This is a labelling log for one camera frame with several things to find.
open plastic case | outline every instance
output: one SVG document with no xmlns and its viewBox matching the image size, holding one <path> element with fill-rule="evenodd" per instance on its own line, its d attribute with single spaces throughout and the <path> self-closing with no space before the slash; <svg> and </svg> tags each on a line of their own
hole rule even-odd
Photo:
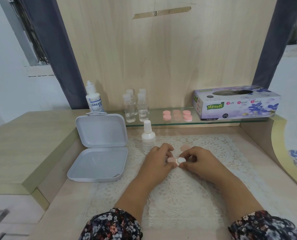
<svg viewBox="0 0 297 240">
<path fill-rule="evenodd" d="M 109 182 L 122 177 L 127 160 L 127 130 L 119 114 L 90 112 L 75 120 L 84 146 L 67 177 L 77 182 Z"/>
</svg>

white bottle cap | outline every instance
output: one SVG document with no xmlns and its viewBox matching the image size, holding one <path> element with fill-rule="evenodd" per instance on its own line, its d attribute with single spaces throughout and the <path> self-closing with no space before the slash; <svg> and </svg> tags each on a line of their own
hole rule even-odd
<svg viewBox="0 0 297 240">
<path fill-rule="evenodd" d="M 124 102 L 130 102 L 131 101 L 131 95 L 129 93 L 123 94 Z"/>
<path fill-rule="evenodd" d="M 152 131 L 151 121 L 144 120 L 144 132 L 150 133 Z"/>
<path fill-rule="evenodd" d="M 126 90 L 126 93 L 129 93 L 131 96 L 134 95 L 134 93 L 133 93 L 133 89 L 127 89 L 127 90 Z"/>
<path fill-rule="evenodd" d="M 144 93 L 138 93 L 137 98 L 139 101 L 145 101 L 145 94 Z"/>
<path fill-rule="evenodd" d="M 87 94 L 96 93 L 95 86 L 92 82 L 87 81 L 87 85 L 85 86 Z"/>
<path fill-rule="evenodd" d="M 140 89 L 139 89 L 139 93 L 143 93 L 143 94 L 146 95 L 146 89 L 145 89 L 145 88 L 140 88 Z"/>
</svg>

white lace tablecloth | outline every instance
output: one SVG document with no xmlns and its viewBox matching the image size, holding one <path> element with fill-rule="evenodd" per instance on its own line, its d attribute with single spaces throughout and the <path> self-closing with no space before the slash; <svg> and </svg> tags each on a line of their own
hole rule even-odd
<svg viewBox="0 0 297 240">
<path fill-rule="evenodd" d="M 210 150 L 242 180 L 264 209 L 272 215 L 293 219 L 227 135 L 156 138 L 157 146 L 165 142 L 174 147 L 175 157 L 180 155 L 183 144 Z M 80 217 L 90 219 L 110 210 L 136 176 L 145 158 L 141 151 L 142 142 L 140 138 L 131 138 L 126 146 L 128 157 L 123 177 L 115 182 L 93 183 L 91 200 Z M 215 230 L 227 225 L 226 206 L 215 185 L 180 168 L 172 170 L 166 180 L 151 192 L 142 219 L 144 229 Z"/>
</svg>

white bottle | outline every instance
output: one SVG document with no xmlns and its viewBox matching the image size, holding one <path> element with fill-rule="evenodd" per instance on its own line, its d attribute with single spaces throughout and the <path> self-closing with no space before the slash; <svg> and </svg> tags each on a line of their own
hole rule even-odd
<svg viewBox="0 0 297 240">
<path fill-rule="evenodd" d="M 155 146 L 155 133 L 152 131 L 151 121 L 144 121 L 144 133 L 142 134 L 143 152 L 146 155 Z"/>
<path fill-rule="evenodd" d="M 135 121 L 134 102 L 131 100 L 129 93 L 123 94 L 125 119 L 128 123 Z"/>
<path fill-rule="evenodd" d="M 127 89 L 126 93 L 130 94 L 130 98 L 134 103 L 134 114 L 137 115 L 137 108 L 136 108 L 136 97 L 134 96 L 133 89 Z"/>
<path fill-rule="evenodd" d="M 144 122 L 145 120 L 149 119 L 149 114 L 148 114 L 149 108 L 145 100 L 145 94 L 138 93 L 137 98 L 138 98 L 138 101 L 137 101 L 138 118 L 141 122 Z"/>
<path fill-rule="evenodd" d="M 91 112 L 93 111 L 104 112 L 100 94 L 96 92 L 94 84 L 90 81 L 87 81 L 87 85 L 85 89 L 87 92 L 86 100 L 90 107 Z"/>
<path fill-rule="evenodd" d="M 147 103 L 147 111 L 148 111 L 148 114 L 150 114 L 149 100 L 148 100 L 148 97 L 147 97 L 147 94 L 146 94 L 146 89 L 145 88 L 140 88 L 139 93 L 145 94 L 145 99 L 146 99 L 146 103 Z"/>
</svg>

forearm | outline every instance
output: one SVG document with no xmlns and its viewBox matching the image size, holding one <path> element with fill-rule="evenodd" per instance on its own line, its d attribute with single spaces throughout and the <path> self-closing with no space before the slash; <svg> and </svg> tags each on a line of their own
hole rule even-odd
<svg viewBox="0 0 297 240">
<path fill-rule="evenodd" d="M 122 209 L 131 214 L 140 224 L 146 200 L 153 190 L 149 186 L 143 185 L 136 177 L 126 188 L 122 196 L 114 205 L 115 208 Z"/>
<path fill-rule="evenodd" d="M 230 171 L 215 183 L 226 202 L 228 217 L 235 222 L 241 217 L 263 210 L 263 207 L 247 189 L 243 182 Z"/>
</svg>

